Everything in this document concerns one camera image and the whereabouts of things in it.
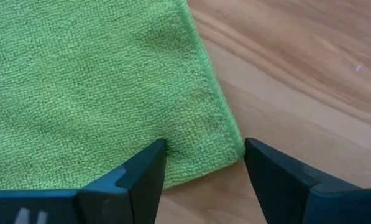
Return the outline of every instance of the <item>microfiber cloth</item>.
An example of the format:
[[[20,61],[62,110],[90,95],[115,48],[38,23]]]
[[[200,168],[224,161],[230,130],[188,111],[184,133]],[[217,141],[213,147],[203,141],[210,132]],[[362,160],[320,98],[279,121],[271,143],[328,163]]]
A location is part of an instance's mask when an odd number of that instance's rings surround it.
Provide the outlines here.
[[[0,190],[83,187],[158,138],[165,187],[244,153],[185,0],[0,0]]]

